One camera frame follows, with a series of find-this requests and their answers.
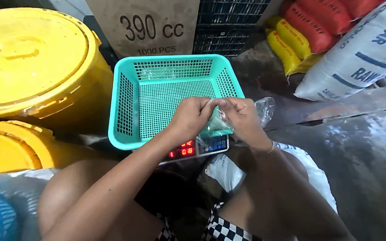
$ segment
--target red sack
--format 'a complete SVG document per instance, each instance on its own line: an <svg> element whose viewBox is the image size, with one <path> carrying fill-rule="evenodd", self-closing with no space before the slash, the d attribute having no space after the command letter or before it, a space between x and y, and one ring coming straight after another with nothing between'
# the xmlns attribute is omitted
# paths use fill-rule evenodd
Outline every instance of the red sack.
<svg viewBox="0 0 386 241"><path fill-rule="evenodd" d="M335 45L336 37L297 3L286 0L281 6L281 16L308 39L312 53L322 53Z"/></svg>
<svg viewBox="0 0 386 241"><path fill-rule="evenodd" d="M353 26L348 10L339 0L298 0L297 4L334 35L346 33Z"/></svg>
<svg viewBox="0 0 386 241"><path fill-rule="evenodd" d="M385 0L340 0L353 19L360 19L370 13Z"/></svg>

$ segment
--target teal plastic basket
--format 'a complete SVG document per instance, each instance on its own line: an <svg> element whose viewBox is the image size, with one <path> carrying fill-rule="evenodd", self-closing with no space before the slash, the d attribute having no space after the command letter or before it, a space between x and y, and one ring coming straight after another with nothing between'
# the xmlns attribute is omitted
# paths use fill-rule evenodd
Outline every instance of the teal plastic basket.
<svg viewBox="0 0 386 241"><path fill-rule="evenodd" d="M191 96L244 98L230 62L218 54L121 59L114 69L110 142L121 150L139 148L163 130L179 102Z"/></svg>

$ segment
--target black and white checkered fabric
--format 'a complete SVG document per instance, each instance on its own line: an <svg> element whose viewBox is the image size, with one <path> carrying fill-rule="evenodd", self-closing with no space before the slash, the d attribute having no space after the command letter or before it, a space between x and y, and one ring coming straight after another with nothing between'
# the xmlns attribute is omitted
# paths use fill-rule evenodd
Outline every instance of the black and white checkered fabric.
<svg viewBox="0 0 386 241"><path fill-rule="evenodd" d="M202 241L261 241L258 238L242 228L229 223L222 219L217 214L219 209L224 203L214 205L214 209L211 211L211 216L208 220L208 226L202 236Z"/></svg>
<svg viewBox="0 0 386 241"><path fill-rule="evenodd" d="M175 237L175 234L172 233L172 231L169 229L168 219L166 217L163 218L160 214L157 214L156 216L165 223L165 226L155 241L178 241L178 239Z"/></svg>

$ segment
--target yellow container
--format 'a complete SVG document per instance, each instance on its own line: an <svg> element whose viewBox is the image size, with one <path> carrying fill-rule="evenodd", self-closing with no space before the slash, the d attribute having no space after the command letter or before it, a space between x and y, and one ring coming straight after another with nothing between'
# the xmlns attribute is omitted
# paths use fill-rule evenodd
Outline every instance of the yellow container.
<svg viewBox="0 0 386 241"><path fill-rule="evenodd" d="M0 122L0 172L64 168L98 157L91 148L57 141L49 129L21 121Z"/></svg>
<svg viewBox="0 0 386 241"><path fill-rule="evenodd" d="M69 15L0 9L0 118L106 133L113 73L100 44Z"/></svg>

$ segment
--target plastic basket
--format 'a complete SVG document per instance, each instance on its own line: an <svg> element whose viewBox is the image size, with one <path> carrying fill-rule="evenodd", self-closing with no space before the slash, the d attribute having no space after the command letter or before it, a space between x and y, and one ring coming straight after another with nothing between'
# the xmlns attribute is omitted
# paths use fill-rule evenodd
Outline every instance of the plastic basket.
<svg viewBox="0 0 386 241"><path fill-rule="evenodd" d="M110 142L122 150L139 148L164 129L179 102L191 96L244 98L232 66L221 55L123 58L114 70Z"/></svg>
<svg viewBox="0 0 386 241"><path fill-rule="evenodd" d="M196 25L255 25L270 1L201 0Z"/></svg>
<svg viewBox="0 0 386 241"><path fill-rule="evenodd" d="M236 56L247 42L254 27L206 27L197 28L193 42L193 54L220 54Z"/></svg>

